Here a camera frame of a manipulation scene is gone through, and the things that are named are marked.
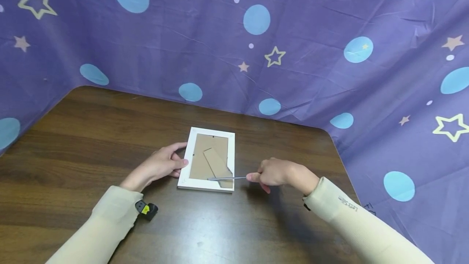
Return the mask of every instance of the hand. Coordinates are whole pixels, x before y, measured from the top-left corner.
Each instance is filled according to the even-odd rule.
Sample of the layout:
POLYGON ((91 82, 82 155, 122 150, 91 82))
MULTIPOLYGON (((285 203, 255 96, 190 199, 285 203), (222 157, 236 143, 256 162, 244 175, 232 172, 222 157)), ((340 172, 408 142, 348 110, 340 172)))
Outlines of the hand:
POLYGON ((246 179, 260 183, 262 189, 268 194, 270 193, 269 186, 290 184, 305 195, 309 195, 320 180, 303 165, 275 158, 263 160, 257 172, 247 174, 246 179))
POLYGON ((155 151, 126 177, 120 187, 142 192, 153 181, 166 177, 166 175, 178 178, 181 168, 188 165, 188 161, 181 159, 175 152, 186 146, 187 143, 175 143, 155 151))

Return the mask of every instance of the finger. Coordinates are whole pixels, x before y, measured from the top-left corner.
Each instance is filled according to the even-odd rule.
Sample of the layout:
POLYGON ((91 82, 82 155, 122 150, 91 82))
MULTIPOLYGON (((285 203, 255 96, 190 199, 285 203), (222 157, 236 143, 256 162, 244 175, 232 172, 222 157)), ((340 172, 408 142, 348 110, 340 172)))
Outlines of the finger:
POLYGON ((250 174, 246 175, 246 179, 253 183, 260 183, 261 181, 261 174, 259 172, 251 172, 250 174))
POLYGON ((174 143, 172 145, 163 147, 161 148, 161 151, 170 156, 170 155, 173 155, 173 152, 175 152, 176 150, 184 148, 186 146, 187 146, 187 142, 184 142, 184 143, 179 142, 179 143, 174 143))
POLYGON ((263 183, 259 183, 262 187, 263 190, 265 190, 266 193, 270 194, 270 187, 268 185, 265 185, 263 183))
POLYGON ((177 155, 176 153, 173 153, 173 155, 171 156, 171 159, 172 160, 181 160, 181 157, 179 157, 179 155, 177 155))
POLYGON ((174 161, 173 169, 181 169, 188 164, 189 164, 189 161, 187 159, 176 160, 174 161))
POLYGON ((173 170, 173 171, 169 174, 169 176, 172 176, 172 177, 174 177, 174 178, 178 178, 179 175, 181 175, 181 173, 177 172, 176 170, 173 170))
POLYGON ((263 169, 266 167, 267 163, 269 163, 268 159, 262 160, 261 165, 259 165, 259 168, 257 169, 257 172, 261 174, 263 172, 263 169))

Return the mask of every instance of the star pattern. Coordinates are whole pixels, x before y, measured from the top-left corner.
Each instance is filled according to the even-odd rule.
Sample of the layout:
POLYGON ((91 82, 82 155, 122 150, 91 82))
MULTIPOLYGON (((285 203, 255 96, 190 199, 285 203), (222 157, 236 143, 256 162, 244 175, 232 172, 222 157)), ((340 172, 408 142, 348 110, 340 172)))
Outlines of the star pattern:
POLYGON ((28 0, 21 0, 18 2, 18 7, 19 8, 23 8, 23 9, 26 9, 28 11, 31 11, 32 14, 36 17, 36 19, 40 20, 41 17, 45 14, 45 13, 48 13, 48 14, 52 14, 52 15, 57 15, 57 13, 52 9, 52 7, 49 6, 49 0, 42 0, 42 5, 44 5, 44 7, 46 7, 46 9, 44 8, 41 8, 39 10, 39 12, 37 12, 34 8, 26 5, 26 3, 28 2, 28 0))
POLYGON ((453 51, 454 48, 460 45, 464 45, 464 42, 461 41, 462 35, 457 36, 456 38, 448 37, 447 42, 441 47, 447 47, 450 51, 453 51))
POLYGON ((269 63, 267 64, 267 67, 271 67, 272 65, 274 64, 278 64, 279 66, 282 64, 282 61, 281 61, 281 58, 285 55, 285 53, 287 53, 286 51, 279 51, 277 46, 274 47, 274 50, 272 50, 272 53, 271 54, 266 54, 264 55, 265 59, 269 61, 269 63), (274 54, 278 54, 279 57, 277 58, 276 61, 272 61, 271 57, 274 55, 274 54))
POLYGON ((248 65, 243 61, 243 63, 241 63, 240 65, 238 65, 238 67, 240 68, 240 72, 248 72, 248 65))
POLYGON ((409 119, 410 115, 408 116, 404 116, 401 121, 399 122, 401 124, 401 126, 403 126, 406 122, 409 122, 410 119, 409 119))
POLYGON ((441 116, 436 116, 435 119, 437 120, 438 122, 438 127, 433 131, 433 134, 445 134, 448 136, 448 138, 453 141, 454 143, 456 143, 458 140, 459 140, 459 137, 462 135, 462 134, 467 134, 469 132, 469 125, 466 125, 464 124, 464 121, 463 121, 463 115, 462 113, 460 114, 457 114, 455 116, 453 116, 452 118, 444 118, 444 117, 441 117, 441 116), (461 128, 464 128, 463 130, 459 130, 459 131, 456 131, 456 134, 451 134, 450 132, 448 131, 442 131, 442 129, 445 127, 445 125, 443 124, 444 121, 446 122, 453 122, 454 120, 457 120, 458 121, 458 125, 461 127, 461 128))
POLYGON ((15 37, 16 43, 15 43, 15 48, 21 48, 23 52, 26 52, 26 49, 30 47, 29 43, 26 41, 26 37, 22 36, 20 37, 15 37))

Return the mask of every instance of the wrist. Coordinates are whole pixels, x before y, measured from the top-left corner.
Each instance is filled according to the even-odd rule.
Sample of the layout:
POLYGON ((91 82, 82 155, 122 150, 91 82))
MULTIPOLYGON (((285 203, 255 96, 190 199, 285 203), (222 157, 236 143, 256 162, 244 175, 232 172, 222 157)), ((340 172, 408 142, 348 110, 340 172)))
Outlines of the wrist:
POLYGON ((135 177, 132 175, 129 175, 124 179, 124 181, 119 185, 119 187, 129 190, 131 192, 138 192, 141 193, 143 189, 145 188, 146 183, 136 180, 135 177))
POLYGON ((312 171, 306 166, 300 164, 294 164, 289 172, 288 183, 295 189, 308 196, 318 186, 320 178, 317 177, 312 171))

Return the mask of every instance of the metal rod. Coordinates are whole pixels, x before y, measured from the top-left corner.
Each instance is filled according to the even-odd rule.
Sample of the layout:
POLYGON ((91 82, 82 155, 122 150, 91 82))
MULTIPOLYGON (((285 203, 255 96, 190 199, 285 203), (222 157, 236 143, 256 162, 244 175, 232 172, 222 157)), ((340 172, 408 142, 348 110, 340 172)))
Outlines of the metal rod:
POLYGON ((229 178, 207 178, 210 181, 217 181, 217 180, 240 180, 241 178, 246 178, 245 176, 238 176, 238 177, 229 177, 229 178))

